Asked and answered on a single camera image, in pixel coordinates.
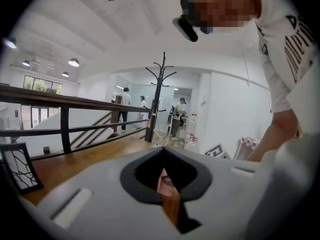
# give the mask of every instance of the light fixture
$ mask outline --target light fixture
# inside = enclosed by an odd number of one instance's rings
[[[69,77],[68,72],[63,72],[63,73],[62,73],[62,75],[63,75],[64,77],[66,77],[66,78],[68,78],[68,77]]]
[[[30,61],[29,60],[25,60],[24,62],[22,62],[23,65],[30,67]]]
[[[11,37],[9,39],[4,39],[4,44],[12,49],[16,49],[17,40],[14,37]]]
[[[79,60],[77,58],[72,58],[68,61],[68,63],[71,65],[71,66],[74,66],[74,67],[79,67],[80,66],[80,63],[79,63]]]

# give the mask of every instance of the headset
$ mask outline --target headset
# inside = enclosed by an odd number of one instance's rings
[[[199,28],[206,35],[216,33],[217,27],[202,26],[200,16],[195,14],[195,0],[180,0],[182,15],[174,18],[172,23],[180,33],[192,42],[198,41],[195,27]]]

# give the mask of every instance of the white t-shirt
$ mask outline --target white t-shirt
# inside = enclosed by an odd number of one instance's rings
[[[121,105],[129,106],[131,104],[131,97],[128,92],[122,93]]]
[[[141,101],[141,108],[144,108],[146,105],[147,105],[147,103],[145,100]]]
[[[182,116],[182,113],[184,112],[184,106],[185,104],[181,104],[180,102],[178,102],[175,105],[175,110],[173,112],[173,119],[176,120],[180,120],[180,117]]]
[[[286,99],[318,54],[315,38],[290,0],[261,0],[255,20],[272,112],[290,110]]]
[[[147,105],[147,103],[146,103],[145,100],[141,101],[141,108],[145,108],[146,105]],[[140,115],[145,115],[146,113],[139,112],[138,114],[140,114]]]

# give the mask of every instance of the dark pants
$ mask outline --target dark pants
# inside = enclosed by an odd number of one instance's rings
[[[172,137],[176,137],[177,131],[179,130],[180,120],[179,119],[172,119]]]
[[[123,121],[126,122],[127,118],[128,118],[128,111],[119,111],[118,122],[119,122],[121,114],[122,114]],[[121,125],[121,129],[125,130],[126,129],[126,125]]]

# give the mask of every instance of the person in white shirt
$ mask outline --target person in white shirt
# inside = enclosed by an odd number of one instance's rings
[[[122,93],[121,105],[129,106],[131,104],[131,96],[129,95],[129,88],[125,87]],[[126,122],[128,119],[128,111],[119,111],[118,122],[120,120],[120,116],[122,115],[123,122]],[[126,125],[121,125],[121,129],[123,132],[126,131]]]
[[[255,20],[273,113],[271,125],[249,157],[259,162],[265,152],[295,137],[298,120],[286,97],[319,54],[315,37],[291,0],[181,0],[181,6],[190,23],[206,34]]]
[[[147,105],[145,96],[140,96],[140,101],[141,101],[141,108],[145,109],[146,105]],[[143,120],[145,118],[145,116],[148,116],[148,113],[139,112],[136,119],[137,120]],[[137,129],[141,129],[141,127],[142,127],[142,122],[138,122],[136,124],[136,128]]]
[[[185,102],[186,100],[184,98],[181,98],[180,101],[174,107],[174,112],[172,114],[172,130],[171,130],[172,141],[178,140],[178,138],[176,137],[176,134],[180,126],[180,118],[185,113],[184,111]]]

